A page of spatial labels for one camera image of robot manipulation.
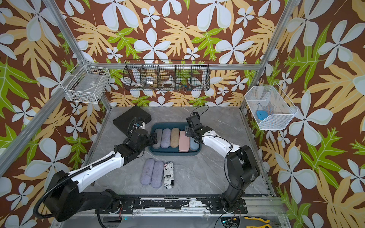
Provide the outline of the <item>pink hard glasses case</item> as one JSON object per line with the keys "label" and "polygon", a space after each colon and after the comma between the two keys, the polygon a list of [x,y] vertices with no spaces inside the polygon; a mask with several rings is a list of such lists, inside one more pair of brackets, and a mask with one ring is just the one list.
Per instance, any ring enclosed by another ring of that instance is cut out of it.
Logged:
{"label": "pink hard glasses case", "polygon": [[179,139],[179,152],[186,153],[190,149],[190,139],[189,137],[182,137]]}

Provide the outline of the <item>light blue glasses case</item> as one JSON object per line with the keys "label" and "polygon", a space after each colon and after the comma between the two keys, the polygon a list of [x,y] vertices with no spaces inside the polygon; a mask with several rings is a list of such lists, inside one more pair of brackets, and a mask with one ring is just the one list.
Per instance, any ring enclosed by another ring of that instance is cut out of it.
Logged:
{"label": "light blue glasses case", "polygon": [[199,144],[196,143],[193,138],[190,138],[189,148],[191,151],[197,151],[199,149]]}

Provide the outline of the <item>grey fabric glasses case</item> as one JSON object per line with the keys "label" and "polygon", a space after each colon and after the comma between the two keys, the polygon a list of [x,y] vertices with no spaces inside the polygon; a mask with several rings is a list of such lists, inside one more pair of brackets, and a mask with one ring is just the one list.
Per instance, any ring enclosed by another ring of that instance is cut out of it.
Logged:
{"label": "grey fabric glasses case", "polygon": [[155,136],[156,144],[153,145],[154,149],[159,149],[161,147],[162,133],[163,133],[163,130],[160,128],[155,130],[154,136]]}

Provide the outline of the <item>tan fabric glasses case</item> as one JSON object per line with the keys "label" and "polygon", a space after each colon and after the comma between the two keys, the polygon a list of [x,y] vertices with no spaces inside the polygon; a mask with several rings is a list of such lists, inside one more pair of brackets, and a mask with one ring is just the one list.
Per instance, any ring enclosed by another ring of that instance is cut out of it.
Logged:
{"label": "tan fabric glasses case", "polygon": [[179,146],[179,138],[180,138],[180,129],[173,128],[171,130],[171,137],[170,137],[170,146],[172,148],[177,148]]}

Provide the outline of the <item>lilac fabric glasses case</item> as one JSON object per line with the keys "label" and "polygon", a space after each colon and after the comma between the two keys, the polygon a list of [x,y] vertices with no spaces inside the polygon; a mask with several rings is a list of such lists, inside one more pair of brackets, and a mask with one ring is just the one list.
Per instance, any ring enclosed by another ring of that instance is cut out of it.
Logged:
{"label": "lilac fabric glasses case", "polygon": [[162,131],[162,138],[161,138],[161,147],[163,149],[167,149],[170,147],[171,142],[171,129],[165,128]]}

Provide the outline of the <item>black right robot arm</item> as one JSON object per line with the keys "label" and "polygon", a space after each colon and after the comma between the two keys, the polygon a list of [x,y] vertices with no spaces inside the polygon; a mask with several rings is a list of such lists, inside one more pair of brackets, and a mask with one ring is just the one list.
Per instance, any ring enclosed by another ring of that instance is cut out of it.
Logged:
{"label": "black right robot arm", "polygon": [[260,168],[252,149],[247,145],[231,143],[212,128],[203,126],[197,112],[192,112],[186,120],[186,136],[198,144],[212,148],[224,158],[224,173],[229,187],[221,195],[221,204],[226,212],[236,210],[246,188],[260,176]]}

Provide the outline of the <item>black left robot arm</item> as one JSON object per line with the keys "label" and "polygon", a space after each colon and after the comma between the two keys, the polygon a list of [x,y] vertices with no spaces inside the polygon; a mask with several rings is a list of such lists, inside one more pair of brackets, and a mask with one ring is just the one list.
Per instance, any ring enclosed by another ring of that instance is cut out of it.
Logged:
{"label": "black left robot arm", "polygon": [[86,192],[91,183],[113,170],[119,169],[134,159],[148,146],[157,144],[157,134],[145,129],[135,129],[122,144],[101,159],[78,170],[66,173],[60,171],[52,178],[44,195],[33,208],[36,218],[55,218],[65,221],[78,212],[118,212],[120,196],[111,189],[102,192]]}

